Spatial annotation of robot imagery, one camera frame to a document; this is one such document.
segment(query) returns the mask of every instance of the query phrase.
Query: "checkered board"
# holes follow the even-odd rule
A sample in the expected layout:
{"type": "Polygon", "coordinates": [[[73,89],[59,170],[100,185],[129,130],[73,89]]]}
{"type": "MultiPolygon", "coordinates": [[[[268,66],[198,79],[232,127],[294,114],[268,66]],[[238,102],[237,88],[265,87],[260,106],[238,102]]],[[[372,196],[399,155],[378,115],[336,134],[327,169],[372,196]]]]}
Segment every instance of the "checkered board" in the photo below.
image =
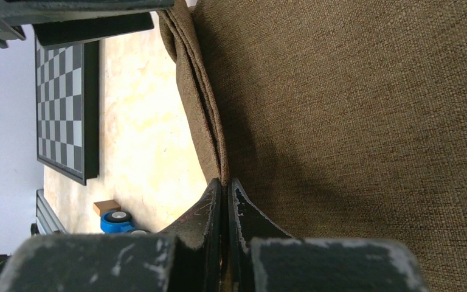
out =
{"type": "Polygon", "coordinates": [[[37,158],[85,185],[99,172],[99,43],[35,50],[37,158]]]}

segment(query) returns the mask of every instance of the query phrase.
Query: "black frame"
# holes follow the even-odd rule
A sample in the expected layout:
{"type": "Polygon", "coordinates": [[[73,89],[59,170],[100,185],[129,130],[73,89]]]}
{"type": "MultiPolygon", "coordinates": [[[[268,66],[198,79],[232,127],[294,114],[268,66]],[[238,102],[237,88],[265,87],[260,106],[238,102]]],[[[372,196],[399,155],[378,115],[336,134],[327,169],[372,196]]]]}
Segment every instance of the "black frame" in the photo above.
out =
{"type": "MultiPolygon", "coordinates": [[[[83,149],[83,162],[81,165],[81,176],[71,171],[64,165],[58,165],[43,159],[39,153],[38,145],[38,123],[36,129],[36,160],[56,170],[64,176],[86,186],[87,179],[96,178],[99,175],[99,41],[81,44],[82,84],[81,102],[83,104],[81,117],[81,147],[83,149]]],[[[37,66],[35,57],[35,92],[37,80],[37,66]]],[[[36,120],[38,121],[38,102],[35,97],[36,120]]]]}

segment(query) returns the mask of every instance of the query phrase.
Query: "brown fabric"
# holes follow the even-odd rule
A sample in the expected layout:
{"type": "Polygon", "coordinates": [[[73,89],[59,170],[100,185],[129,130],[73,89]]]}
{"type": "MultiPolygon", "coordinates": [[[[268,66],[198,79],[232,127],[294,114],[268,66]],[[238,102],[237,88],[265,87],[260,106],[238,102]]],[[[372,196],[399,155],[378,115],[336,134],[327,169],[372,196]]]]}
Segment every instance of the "brown fabric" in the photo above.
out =
{"type": "Polygon", "coordinates": [[[228,165],[292,234],[393,238],[432,291],[467,291],[467,0],[160,16],[208,179],[228,165]]]}

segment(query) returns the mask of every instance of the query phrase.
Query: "gray wall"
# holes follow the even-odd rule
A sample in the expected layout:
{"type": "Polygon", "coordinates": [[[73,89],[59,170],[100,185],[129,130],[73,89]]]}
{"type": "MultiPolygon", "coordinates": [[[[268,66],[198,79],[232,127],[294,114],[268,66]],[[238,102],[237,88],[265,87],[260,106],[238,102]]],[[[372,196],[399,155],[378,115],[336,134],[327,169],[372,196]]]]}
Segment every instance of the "gray wall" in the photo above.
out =
{"type": "Polygon", "coordinates": [[[43,186],[36,161],[35,49],[26,41],[0,49],[0,254],[10,254],[30,236],[35,191],[43,186]]]}

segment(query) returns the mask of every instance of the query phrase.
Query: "blue object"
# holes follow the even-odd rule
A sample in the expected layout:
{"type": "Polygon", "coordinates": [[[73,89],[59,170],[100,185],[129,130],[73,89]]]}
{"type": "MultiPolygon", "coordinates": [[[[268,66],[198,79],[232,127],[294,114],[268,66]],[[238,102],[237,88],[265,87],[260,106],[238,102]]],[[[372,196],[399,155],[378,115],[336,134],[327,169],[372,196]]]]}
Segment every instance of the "blue object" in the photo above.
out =
{"type": "Polygon", "coordinates": [[[126,214],[126,212],[121,212],[121,211],[110,211],[108,213],[103,214],[101,216],[101,230],[104,233],[125,233],[128,232],[132,229],[134,229],[133,225],[131,224],[131,217],[130,220],[124,221],[124,222],[110,222],[106,218],[108,214],[111,213],[123,213],[126,214]]]}

